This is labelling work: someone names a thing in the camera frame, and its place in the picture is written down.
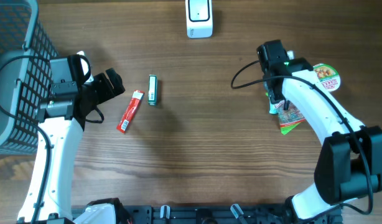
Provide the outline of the green snack bag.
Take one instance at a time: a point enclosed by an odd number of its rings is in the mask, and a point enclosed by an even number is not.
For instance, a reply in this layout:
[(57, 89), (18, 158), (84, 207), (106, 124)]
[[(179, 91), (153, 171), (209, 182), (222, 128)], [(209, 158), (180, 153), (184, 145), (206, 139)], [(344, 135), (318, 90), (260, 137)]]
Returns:
[(297, 107), (290, 101), (280, 101), (276, 103), (276, 108), (278, 110), (277, 115), (279, 120), (280, 131), (283, 135), (286, 135), (291, 130), (293, 130), (298, 124), (305, 121), (302, 113), (297, 109)]

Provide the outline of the red snack packet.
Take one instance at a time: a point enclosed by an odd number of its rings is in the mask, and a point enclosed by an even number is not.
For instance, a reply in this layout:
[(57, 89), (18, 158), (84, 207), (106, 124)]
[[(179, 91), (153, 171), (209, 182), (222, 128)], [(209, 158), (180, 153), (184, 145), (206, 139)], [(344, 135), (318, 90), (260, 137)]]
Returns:
[(133, 92), (132, 98), (128, 104), (128, 107), (126, 108), (126, 111), (124, 112), (119, 124), (117, 125), (116, 129), (122, 133), (125, 133), (130, 122), (134, 118), (134, 115), (136, 114), (137, 109), (139, 108), (139, 105), (141, 104), (141, 100), (144, 96), (144, 92), (141, 90), (135, 90)]

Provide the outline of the dark green small box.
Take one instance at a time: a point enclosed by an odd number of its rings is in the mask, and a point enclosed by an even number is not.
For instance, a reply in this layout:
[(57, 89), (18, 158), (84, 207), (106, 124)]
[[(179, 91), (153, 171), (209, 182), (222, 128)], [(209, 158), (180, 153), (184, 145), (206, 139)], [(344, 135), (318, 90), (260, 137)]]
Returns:
[(157, 77), (149, 75), (148, 103), (151, 106), (157, 104)]

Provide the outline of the instant noodle cup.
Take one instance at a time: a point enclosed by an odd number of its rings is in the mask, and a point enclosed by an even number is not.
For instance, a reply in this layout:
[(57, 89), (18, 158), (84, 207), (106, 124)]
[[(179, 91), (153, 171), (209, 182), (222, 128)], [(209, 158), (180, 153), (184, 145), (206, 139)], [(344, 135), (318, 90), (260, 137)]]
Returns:
[(319, 63), (314, 65), (313, 68), (321, 84), (327, 91), (332, 92), (340, 88), (340, 75), (332, 66)]

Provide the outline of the pale green wipes packet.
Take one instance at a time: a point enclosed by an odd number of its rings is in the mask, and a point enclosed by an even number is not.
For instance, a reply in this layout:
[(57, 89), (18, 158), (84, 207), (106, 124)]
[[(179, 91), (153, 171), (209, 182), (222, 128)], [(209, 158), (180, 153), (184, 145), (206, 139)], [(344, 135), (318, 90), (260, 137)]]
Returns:
[(269, 114), (278, 114), (275, 104), (269, 103)]

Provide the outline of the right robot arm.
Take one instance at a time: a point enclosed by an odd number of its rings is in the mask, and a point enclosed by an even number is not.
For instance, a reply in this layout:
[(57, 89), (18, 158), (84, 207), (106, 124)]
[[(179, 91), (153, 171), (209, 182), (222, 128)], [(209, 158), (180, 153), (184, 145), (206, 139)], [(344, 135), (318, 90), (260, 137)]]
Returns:
[(256, 51), (271, 104), (292, 103), (322, 146), (313, 184), (286, 200), (284, 221), (312, 222), (343, 207), (371, 213), (373, 195), (382, 191), (382, 129), (353, 117), (325, 89), (313, 66), (290, 58), (280, 40)]

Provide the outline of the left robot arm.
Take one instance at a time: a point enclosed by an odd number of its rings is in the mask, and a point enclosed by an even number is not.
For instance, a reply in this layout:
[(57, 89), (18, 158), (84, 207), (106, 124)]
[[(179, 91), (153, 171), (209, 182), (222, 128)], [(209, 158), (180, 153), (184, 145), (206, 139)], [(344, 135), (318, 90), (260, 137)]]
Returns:
[(87, 116), (125, 91), (113, 68), (91, 75), (90, 63), (82, 54), (52, 59), (50, 67), (53, 82), (37, 111), (37, 154), (18, 223), (72, 219), (74, 162)]

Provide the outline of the white barcode scanner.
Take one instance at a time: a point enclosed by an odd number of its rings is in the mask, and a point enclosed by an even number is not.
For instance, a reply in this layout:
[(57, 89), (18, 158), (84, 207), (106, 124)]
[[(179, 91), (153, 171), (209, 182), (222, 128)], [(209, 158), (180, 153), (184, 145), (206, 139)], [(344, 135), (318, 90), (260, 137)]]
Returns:
[(187, 36), (209, 38), (213, 34), (212, 0), (185, 0)]

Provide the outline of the grey plastic mesh basket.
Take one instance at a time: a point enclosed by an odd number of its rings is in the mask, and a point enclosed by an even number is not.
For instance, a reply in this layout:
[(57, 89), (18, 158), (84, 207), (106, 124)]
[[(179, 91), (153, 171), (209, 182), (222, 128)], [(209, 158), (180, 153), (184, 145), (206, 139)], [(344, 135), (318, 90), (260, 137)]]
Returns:
[(44, 60), (58, 55), (37, 1), (0, 1), (0, 154), (33, 154), (35, 110), (52, 81)]

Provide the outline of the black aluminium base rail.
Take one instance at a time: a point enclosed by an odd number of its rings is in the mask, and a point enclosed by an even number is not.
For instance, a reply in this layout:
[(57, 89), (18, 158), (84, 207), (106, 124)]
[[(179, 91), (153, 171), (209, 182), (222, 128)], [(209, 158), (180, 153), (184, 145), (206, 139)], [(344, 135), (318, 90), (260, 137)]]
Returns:
[[(170, 207), (168, 215), (161, 214), (160, 207), (125, 206), (133, 223), (241, 223), (231, 212), (229, 206), (210, 207)], [(280, 204), (260, 204), (255, 206), (242, 206), (243, 218), (251, 224), (283, 223), (282, 206)]]

